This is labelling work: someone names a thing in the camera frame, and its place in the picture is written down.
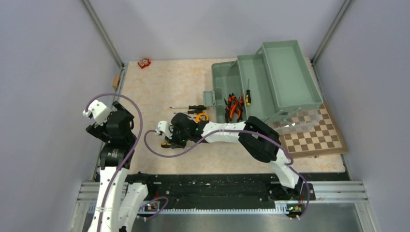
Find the yellow tape measure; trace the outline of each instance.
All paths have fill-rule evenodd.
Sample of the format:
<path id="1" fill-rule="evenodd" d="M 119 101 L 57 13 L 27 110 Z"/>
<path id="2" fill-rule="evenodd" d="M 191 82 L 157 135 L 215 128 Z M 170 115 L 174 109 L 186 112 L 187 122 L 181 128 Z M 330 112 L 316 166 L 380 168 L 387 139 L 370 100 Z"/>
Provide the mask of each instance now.
<path id="1" fill-rule="evenodd" d="M 195 118 L 196 122 L 200 121 L 209 121 L 209 116 L 205 113 L 200 113 L 198 116 Z"/>

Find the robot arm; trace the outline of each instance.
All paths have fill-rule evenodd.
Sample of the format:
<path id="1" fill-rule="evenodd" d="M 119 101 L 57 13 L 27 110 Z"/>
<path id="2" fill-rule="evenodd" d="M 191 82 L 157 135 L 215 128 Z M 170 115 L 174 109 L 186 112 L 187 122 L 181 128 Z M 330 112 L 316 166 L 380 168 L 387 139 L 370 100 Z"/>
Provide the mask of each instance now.
<path id="1" fill-rule="evenodd" d="M 83 112 L 84 116 L 93 117 L 95 120 L 93 125 L 87 127 L 87 132 L 105 142 L 100 152 L 100 189 L 97 207 L 89 232 L 97 231 L 100 215 L 102 216 L 100 231 L 132 231 L 137 212 L 148 195 L 146 180 L 142 178 L 141 181 L 128 185 L 127 193 L 121 203 L 122 188 L 129 171 L 131 160 L 129 159 L 116 175 L 107 194 L 105 206 L 101 207 L 111 178 L 135 142 L 135 136 L 131 132 L 134 116 L 118 102 L 113 106 L 116 111 L 95 100 L 88 111 Z"/>
<path id="2" fill-rule="evenodd" d="M 251 134 L 225 132 L 226 130 L 255 131 L 280 144 L 279 134 L 252 116 L 247 121 L 238 123 L 214 123 L 210 121 L 196 123 L 189 116 L 179 113 L 172 118 L 171 124 L 166 121 L 159 122 L 156 131 L 158 135 L 165 134 L 165 141 L 170 143 L 171 148 L 184 148 L 188 140 L 197 142 L 213 131 L 220 131 L 207 136 L 203 143 L 240 143 L 256 160 L 269 164 L 278 176 L 281 185 L 294 189 L 296 185 L 301 184 L 299 176 L 286 164 L 288 159 L 284 152 L 277 146 Z"/>

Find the green toolbox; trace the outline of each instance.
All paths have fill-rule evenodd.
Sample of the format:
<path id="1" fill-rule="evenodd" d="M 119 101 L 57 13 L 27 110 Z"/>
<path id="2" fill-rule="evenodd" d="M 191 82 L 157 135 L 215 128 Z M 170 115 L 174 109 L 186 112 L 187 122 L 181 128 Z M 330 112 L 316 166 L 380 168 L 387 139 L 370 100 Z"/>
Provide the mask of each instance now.
<path id="1" fill-rule="evenodd" d="M 215 106 L 218 123 L 225 122 L 224 98 L 230 93 L 239 97 L 250 90 L 252 101 L 244 104 L 242 118 L 255 116 L 265 123 L 286 121 L 323 103 L 297 40 L 264 42 L 256 54 L 213 64 L 212 79 L 213 90 L 204 92 L 204 105 Z"/>

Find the wooden chessboard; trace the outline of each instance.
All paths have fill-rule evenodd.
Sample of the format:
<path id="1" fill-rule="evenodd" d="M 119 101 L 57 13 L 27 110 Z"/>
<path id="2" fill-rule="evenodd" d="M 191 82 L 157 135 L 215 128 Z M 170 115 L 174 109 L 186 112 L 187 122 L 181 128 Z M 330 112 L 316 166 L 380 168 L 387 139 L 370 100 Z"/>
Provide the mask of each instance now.
<path id="1" fill-rule="evenodd" d="M 280 136 L 282 145 L 295 158 L 310 157 L 328 154 L 342 154 L 348 151 L 343 136 L 336 121 L 327 105 L 318 109 L 320 121 L 309 132 L 292 133 Z"/>

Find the red object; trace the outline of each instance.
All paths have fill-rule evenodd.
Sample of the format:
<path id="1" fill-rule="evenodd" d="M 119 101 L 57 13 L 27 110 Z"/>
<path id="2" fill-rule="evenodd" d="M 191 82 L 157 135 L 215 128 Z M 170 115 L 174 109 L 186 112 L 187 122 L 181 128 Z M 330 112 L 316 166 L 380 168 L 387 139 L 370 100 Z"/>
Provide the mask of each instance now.
<path id="1" fill-rule="evenodd" d="M 148 58 L 144 58 L 138 62 L 138 65 L 141 67 L 141 69 L 148 67 L 150 64 L 151 64 L 151 61 Z"/>
<path id="2" fill-rule="evenodd" d="M 234 118 L 234 113 L 237 112 L 236 108 L 238 107 L 238 101 L 236 100 L 236 97 L 234 97 L 233 100 L 234 105 L 231 108 L 231 112 L 229 113 L 229 121 L 232 122 L 232 119 Z"/>

